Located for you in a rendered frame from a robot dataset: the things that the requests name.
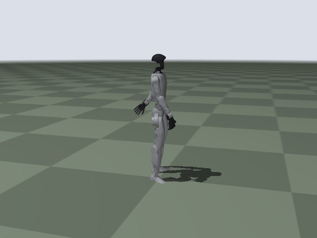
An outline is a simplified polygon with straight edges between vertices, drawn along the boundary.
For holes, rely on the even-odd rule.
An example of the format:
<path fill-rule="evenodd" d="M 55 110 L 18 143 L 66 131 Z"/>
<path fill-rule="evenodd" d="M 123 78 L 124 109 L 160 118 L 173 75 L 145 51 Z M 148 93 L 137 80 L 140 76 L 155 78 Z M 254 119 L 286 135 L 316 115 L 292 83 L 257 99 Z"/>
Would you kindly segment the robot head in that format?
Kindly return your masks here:
<path fill-rule="evenodd" d="M 156 63 L 160 64 L 160 67 L 156 67 L 153 74 L 157 73 L 158 71 L 160 71 L 160 73 L 162 74 L 161 69 L 164 69 L 164 60 L 165 59 L 166 59 L 166 57 L 164 55 L 161 55 L 161 54 L 156 54 L 152 57 L 152 61 L 156 61 Z"/>

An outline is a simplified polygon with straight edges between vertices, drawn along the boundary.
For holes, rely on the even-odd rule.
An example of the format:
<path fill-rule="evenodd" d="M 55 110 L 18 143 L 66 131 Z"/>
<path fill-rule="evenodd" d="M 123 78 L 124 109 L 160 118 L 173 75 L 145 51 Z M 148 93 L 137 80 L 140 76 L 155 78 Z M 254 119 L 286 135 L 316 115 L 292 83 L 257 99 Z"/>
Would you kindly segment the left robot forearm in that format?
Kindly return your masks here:
<path fill-rule="evenodd" d="M 152 101 L 152 96 L 151 96 L 151 92 L 150 92 L 150 94 L 149 94 L 148 98 L 146 99 L 146 101 L 144 102 L 144 104 L 147 105 L 151 101 Z"/>

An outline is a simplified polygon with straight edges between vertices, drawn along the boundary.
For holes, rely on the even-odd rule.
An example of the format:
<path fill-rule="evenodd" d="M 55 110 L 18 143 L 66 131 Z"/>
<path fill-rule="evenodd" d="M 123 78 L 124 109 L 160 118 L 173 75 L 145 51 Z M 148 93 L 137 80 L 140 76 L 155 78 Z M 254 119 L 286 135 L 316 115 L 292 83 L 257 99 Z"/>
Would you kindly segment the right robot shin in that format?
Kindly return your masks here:
<path fill-rule="evenodd" d="M 152 165 L 154 168 L 154 177 L 157 178 L 159 174 L 159 168 L 161 165 L 162 150 L 160 149 L 158 153 L 156 146 L 153 146 L 151 150 L 152 150 L 151 158 L 152 158 Z"/>

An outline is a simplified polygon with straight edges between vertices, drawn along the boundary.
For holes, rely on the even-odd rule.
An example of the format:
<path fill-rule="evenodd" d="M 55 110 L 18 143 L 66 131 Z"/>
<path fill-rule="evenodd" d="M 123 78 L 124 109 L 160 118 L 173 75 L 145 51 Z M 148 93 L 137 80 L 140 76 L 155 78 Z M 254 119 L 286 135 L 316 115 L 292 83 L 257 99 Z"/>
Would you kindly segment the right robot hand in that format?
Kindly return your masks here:
<path fill-rule="evenodd" d="M 167 120 L 169 120 L 169 122 L 168 122 L 169 129 L 168 129 L 168 130 L 173 129 L 173 128 L 175 127 L 176 121 L 174 120 L 173 117 L 170 118 L 170 119 L 169 119 L 169 116 L 168 116 L 168 115 L 166 115 L 166 117 L 167 117 Z"/>

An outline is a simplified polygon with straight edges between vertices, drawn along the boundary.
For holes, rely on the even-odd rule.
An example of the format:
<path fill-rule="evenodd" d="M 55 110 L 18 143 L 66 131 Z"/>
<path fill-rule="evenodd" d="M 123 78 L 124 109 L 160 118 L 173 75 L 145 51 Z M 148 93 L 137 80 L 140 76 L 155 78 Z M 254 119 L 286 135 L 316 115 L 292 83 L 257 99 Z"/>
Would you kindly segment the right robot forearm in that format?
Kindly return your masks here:
<path fill-rule="evenodd" d="M 159 105 L 160 105 L 160 107 L 163 109 L 165 115 L 168 115 L 168 116 L 169 116 L 169 119 L 172 118 L 173 115 L 172 115 L 170 109 L 168 108 L 168 106 L 167 106 L 167 104 L 166 104 L 166 102 L 165 102 L 165 100 L 164 100 L 164 97 L 163 97 L 163 96 L 160 96 L 160 97 L 158 98 L 158 101 L 159 101 Z"/>

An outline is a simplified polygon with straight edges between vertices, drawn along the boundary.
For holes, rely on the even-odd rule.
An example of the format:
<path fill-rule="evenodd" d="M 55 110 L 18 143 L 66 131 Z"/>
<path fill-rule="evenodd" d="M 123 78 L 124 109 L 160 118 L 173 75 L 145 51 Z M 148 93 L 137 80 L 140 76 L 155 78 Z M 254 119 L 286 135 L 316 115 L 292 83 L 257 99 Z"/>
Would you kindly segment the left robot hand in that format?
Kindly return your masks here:
<path fill-rule="evenodd" d="M 149 103 L 148 103 L 148 104 L 149 104 Z M 147 104 L 147 105 L 148 105 L 148 104 Z M 139 111 L 138 109 L 136 109 L 136 108 L 135 108 L 135 109 L 136 109 L 136 111 L 138 110 L 139 113 L 143 110 L 143 112 L 142 112 L 142 114 L 143 114 L 143 113 L 144 113 L 144 110 L 145 110 L 145 106 L 147 106 L 147 105 L 145 105 L 145 104 L 144 104 L 144 101 L 143 101 L 142 104 L 139 104 L 139 105 L 136 107 L 136 108 L 138 108 L 140 111 Z M 135 109 L 134 109 L 134 110 L 135 110 Z M 135 111 L 135 112 L 136 112 L 136 111 Z M 138 111 L 137 111 L 137 112 L 138 112 Z M 137 112 L 136 112 L 136 113 L 137 113 Z M 138 115 L 139 115 L 139 113 L 138 113 Z"/>

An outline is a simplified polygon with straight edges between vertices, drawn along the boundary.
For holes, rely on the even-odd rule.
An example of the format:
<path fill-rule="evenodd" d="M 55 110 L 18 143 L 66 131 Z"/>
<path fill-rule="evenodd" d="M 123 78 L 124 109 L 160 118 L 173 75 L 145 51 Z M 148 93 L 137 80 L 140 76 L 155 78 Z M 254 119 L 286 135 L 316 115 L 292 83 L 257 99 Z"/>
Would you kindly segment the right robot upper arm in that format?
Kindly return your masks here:
<path fill-rule="evenodd" d="M 151 83 L 152 83 L 153 88 L 154 88 L 156 99 L 157 99 L 157 101 L 159 101 L 158 98 L 160 96 L 162 96 L 162 95 L 160 95 L 161 89 L 160 89 L 160 79 L 159 79 L 159 77 L 157 75 L 153 76 L 151 78 Z"/>

